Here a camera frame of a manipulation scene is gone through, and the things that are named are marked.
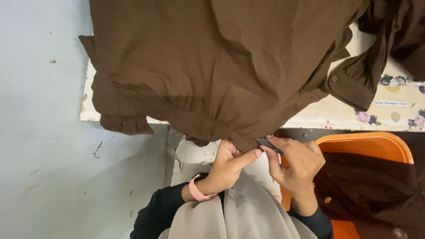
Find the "brown fabric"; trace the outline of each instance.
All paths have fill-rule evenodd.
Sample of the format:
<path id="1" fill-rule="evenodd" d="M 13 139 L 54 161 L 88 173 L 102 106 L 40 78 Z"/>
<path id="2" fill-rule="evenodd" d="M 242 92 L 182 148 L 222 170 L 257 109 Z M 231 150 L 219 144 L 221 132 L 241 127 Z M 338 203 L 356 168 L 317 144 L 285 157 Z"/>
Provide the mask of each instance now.
<path id="1" fill-rule="evenodd" d="M 144 134 L 149 115 L 245 152 L 328 93 L 367 110 L 386 63 L 386 32 L 333 80 L 327 72 L 348 56 L 348 26 L 369 3 L 90 0 L 94 36 L 80 39 L 96 59 L 101 125 Z"/>
<path id="2" fill-rule="evenodd" d="M 396 228 L 409 239 L 423 238 L 425 188 L 415 165 L 357 154 L 323 155 L 326 164 L 314 182 L 330 219 L 353 221 L 362 239 L 397 239 Z"/>
<path id="3" fill-rule="evenodd" d="M 393 41 L 391 56 L 414 76 L 414 80 L 425 80 L 424 0 L 372 0 L 359 19 L 359 29 L 371 34 L 382 29 L 394 32 L 389 39 Z"/>

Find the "shirt sleeve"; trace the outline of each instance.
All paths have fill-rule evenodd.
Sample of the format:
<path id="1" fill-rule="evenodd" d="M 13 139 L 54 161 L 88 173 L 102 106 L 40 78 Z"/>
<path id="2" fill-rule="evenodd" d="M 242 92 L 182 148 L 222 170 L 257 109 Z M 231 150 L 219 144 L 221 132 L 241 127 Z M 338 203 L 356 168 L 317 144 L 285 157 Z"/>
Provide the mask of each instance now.
<path id="1" fill-rule="evenodd" d="M 158 239 L 165 229 L 170 228 L 174 215 L 184 204 L 181 191 L 186 184 L 188 182 L 157 190 L 147 207 L 139 211 L 130 239 Z"/>
<path id="2" fill-rule="evenodd" d="M 322 212 L 320 205 L 317 207 L 316 212 L 311 216 L 301 216 L 300 214 L 296 213 L 293 208 L 294 207 L 291 203 L 291 208 L 288 214 L 307 226 L 317 236 L 318 239 L 334 238 L 334 230 L 331 220 L 329 220 L 328 216 Z"/>

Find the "pink watch strap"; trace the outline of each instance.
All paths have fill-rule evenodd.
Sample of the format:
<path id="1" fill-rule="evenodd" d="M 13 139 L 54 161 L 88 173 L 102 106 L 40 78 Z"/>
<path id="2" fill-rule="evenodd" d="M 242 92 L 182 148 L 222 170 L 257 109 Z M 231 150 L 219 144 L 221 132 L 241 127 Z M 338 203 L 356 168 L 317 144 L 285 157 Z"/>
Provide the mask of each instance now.
<path id="1" fill-rule="evenodd" d="M 192 180 L 189 182 L 189 191 L 190 194 L 198 201 L 198 202 L 205 202 L 208 200 L 213 199 L 217 194 L 213 194 L 213 195 L 203 195 L 198 188 L 195 185 L 195 179 L 197 177 L 199 177 L 200 175 L 197 174 L 195 177 L 192 178 Z"/>

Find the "person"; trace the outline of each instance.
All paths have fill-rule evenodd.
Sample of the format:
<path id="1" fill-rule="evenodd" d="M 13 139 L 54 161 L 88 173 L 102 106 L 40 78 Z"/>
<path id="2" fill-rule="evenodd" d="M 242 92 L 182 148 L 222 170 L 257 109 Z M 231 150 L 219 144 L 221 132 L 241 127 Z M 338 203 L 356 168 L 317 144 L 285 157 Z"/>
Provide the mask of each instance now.
<path id="1" fill-rule="evenodd" d="M 332 239 L 333 228 L 314 192 L 313 178 L 325 164 L 315 142 L 266 137 L 280 149 L 267 154 L 273 180 L 292 195 L 287 212 L 280 202 L 243 171 L 260 155 L 260 149 L 241 154 L 222 140 L 211 171 L 196 174 L 190 182 L 157 190 L 141 209 L 130 234 L 132 239 Z"/>

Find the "person's right hand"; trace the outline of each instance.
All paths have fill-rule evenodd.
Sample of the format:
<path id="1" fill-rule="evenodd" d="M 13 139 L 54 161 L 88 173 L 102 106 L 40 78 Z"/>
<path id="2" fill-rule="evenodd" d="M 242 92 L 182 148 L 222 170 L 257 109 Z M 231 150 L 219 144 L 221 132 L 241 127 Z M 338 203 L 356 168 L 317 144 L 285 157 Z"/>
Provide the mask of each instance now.
<path id="1" fill-rule="evenodd" d="M 315 142 L 301 143 L 293 139 L 268 136 L 267 139 L 280 149 L 289 167 L 281 167 L 278 154 L 271 148 L 260 146 L 269 159 L 269 173 L 280 186 L 286 188 L 298 206 L 302 216 L 310 216 L 317 209 L 313 178 L 325 164 L 325 158 Z"/>

